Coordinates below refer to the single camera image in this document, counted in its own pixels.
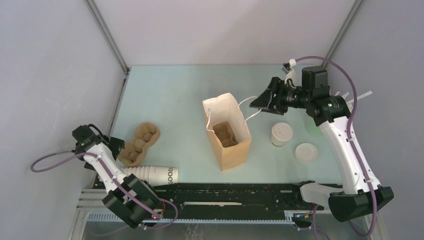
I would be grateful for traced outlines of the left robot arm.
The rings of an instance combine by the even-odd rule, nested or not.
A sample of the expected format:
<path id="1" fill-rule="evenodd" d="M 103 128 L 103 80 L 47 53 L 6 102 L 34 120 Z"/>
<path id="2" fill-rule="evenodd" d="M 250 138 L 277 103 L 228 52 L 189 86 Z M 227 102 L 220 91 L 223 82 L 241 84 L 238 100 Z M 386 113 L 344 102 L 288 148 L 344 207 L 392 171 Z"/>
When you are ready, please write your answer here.
<path id="1" fill-rule="evenodd" d="M 93 125 L 80 125 L 72 131 L 76 140 L 74 154 L 84 167 L 93 170 L 102 179 L 106 197 L 103 204 L 131 228 L 144 220 L 160 218 L 155 211 L 163 206 L 155 190 L 134 174 L 126 174 L 116 164 L 125 142 L 104 135 Z"/>

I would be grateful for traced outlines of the green straw holder cup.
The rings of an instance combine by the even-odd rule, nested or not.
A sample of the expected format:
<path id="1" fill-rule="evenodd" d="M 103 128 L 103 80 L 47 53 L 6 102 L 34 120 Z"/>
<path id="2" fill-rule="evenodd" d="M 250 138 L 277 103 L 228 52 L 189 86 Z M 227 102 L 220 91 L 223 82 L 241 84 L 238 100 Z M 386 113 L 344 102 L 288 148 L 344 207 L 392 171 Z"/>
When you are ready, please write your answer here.
<path id="1" fill-rule="evenodd" d="M 304 127 L 306 132 L 309 133 L 311 136 L 314 136 L 314 137 L 323 136 L 323 133 L 321 132 L 320 128 L 316 126 L 313 118 L 308 115 L 304 119 Z"/>

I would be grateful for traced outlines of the stack of white lids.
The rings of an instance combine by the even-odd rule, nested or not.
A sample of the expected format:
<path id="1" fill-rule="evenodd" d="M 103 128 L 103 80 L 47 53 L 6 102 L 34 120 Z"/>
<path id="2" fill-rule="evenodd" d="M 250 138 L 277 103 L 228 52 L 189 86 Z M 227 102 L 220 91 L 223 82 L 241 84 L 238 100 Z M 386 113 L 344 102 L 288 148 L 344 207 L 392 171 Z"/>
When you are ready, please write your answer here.
<path id="1" fill-rule="evenodd" d="M 294 151 L 294 157 L 302 163 L 313 163 L 318 159 L 319 152 L 315 145 L 311 143 L 301 143 Z"/>

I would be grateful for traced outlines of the white plastic cup lid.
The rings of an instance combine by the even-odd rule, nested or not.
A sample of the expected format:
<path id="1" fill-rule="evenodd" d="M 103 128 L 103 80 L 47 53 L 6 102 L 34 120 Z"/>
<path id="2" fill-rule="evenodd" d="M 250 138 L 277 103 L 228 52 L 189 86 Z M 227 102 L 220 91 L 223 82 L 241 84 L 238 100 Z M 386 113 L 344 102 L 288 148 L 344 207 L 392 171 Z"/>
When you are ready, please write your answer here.
<path id="1" fill-rule="evenodd" d="M 273 125 L 271 135 L 281 141 L 288 141 L 293 137 L 292 127 L 285 122 L 278 122 Z"/>

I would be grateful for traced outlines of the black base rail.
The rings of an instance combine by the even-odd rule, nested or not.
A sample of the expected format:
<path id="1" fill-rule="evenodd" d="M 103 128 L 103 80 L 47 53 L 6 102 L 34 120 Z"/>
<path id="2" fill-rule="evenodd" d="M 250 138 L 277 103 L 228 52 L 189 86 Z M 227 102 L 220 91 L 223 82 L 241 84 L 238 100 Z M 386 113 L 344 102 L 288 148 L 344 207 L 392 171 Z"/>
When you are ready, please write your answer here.
<path id="1" fill-rule="evenodd" d="M 290 224 L 313 204 L 301 198 L 296 183 L 177 183 L 157 186 L 172 202 L 159 207 L 161 223 Z"/>

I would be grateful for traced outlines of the brown pulp carrier piece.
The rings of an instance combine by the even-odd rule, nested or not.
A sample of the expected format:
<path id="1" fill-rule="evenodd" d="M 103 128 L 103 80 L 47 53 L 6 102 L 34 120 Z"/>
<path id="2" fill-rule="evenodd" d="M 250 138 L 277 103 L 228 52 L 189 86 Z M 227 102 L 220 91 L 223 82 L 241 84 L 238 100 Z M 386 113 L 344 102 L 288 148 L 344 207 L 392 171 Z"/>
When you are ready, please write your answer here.
<path id="1" fill-rule="evenodd" d="M 238 144 L 235 139 L 234 131 L 228 122 L 218 123 L 214 125 L 212 129 L 223 148 L 233 147 Z"/>

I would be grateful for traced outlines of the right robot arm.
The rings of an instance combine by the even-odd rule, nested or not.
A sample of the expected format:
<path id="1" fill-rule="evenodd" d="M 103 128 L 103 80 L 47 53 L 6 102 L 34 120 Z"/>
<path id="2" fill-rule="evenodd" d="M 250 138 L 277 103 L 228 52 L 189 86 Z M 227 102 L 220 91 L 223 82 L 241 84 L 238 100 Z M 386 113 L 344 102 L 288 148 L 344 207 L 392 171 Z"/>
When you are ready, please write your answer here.
<path id="1" fill-rule="evenodd" d="M 328 73 L 323 67 L 303 68 L 300 86 L 295 86 L 291 78 L 273 77 L 250 107 L 276 115 L 285 114 L 289 108 L 304 109 L 331 145 L 342 186 L 301 182 L 290 196 L 295 208 L 314 203 L 329 209 L 339 222 L 346 222 L 375 216 L 394 198 L 391 187 L 382 186 L 368 165 L 355 138 L 353 114 L 341 96 L 330 94 Z"/>

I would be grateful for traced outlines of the stack of white paper cups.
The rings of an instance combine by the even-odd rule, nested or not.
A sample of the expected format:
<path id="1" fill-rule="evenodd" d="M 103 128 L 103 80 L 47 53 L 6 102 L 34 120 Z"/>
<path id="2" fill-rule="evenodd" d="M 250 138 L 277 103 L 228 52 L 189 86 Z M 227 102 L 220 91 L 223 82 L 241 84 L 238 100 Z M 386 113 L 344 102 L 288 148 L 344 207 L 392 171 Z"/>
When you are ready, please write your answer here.
<path id="1" fill-rule="evenodd" d="M 122 171 L 127 175 L 135 175 L 140 180 L 146 181 L 152 187 L 177 184 L 179 171 L 174 167 L 139 166 L 124 167 Z"/>

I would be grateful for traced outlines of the brown pulp cup carrier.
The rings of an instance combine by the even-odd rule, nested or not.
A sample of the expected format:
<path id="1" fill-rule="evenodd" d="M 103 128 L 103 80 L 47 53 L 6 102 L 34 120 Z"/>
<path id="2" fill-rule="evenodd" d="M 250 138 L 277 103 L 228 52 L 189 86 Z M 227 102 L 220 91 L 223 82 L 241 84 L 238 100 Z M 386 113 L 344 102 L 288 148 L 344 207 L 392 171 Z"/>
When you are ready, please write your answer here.
<path id="1" fill-rule="evenodd" d="M 134 131 L 131 141 L 124 144 L 118 159 L 127 167 L 138 167 L 147 156 L 148 148 L 160 138 L 160 129 L 153 123 L 144 122 Z"/>

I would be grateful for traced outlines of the brown paper bag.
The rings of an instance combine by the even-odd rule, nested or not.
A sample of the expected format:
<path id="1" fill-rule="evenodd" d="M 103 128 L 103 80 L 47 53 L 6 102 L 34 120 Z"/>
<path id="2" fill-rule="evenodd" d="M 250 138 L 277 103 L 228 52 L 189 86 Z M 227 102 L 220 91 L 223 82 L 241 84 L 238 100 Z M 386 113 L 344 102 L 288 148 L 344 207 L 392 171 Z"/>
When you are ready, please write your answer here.
<path id="1" fill-rule="evenodd" d="M 250 96 L 238 102 L 228 92 L 202 101 L 206 135 L 222 172 L 247 161 L 252 141 L 247 121 L 260 111 L 245 117 L 241 105 L 256 98 Z"/>

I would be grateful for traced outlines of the single white paper cup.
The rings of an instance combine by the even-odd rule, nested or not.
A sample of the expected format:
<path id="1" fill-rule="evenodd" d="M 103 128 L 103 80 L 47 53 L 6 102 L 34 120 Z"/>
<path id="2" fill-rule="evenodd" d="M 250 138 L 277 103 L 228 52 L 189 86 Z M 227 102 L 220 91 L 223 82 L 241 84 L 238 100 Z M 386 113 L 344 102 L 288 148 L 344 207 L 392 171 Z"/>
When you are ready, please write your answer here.
<path id="1" fill-rule="evenodd" d="M 274 147 L 279 148 L 284 146 L 292 137 L 293 137 L 292 134 L 272 132 L 270 142 Z"/>

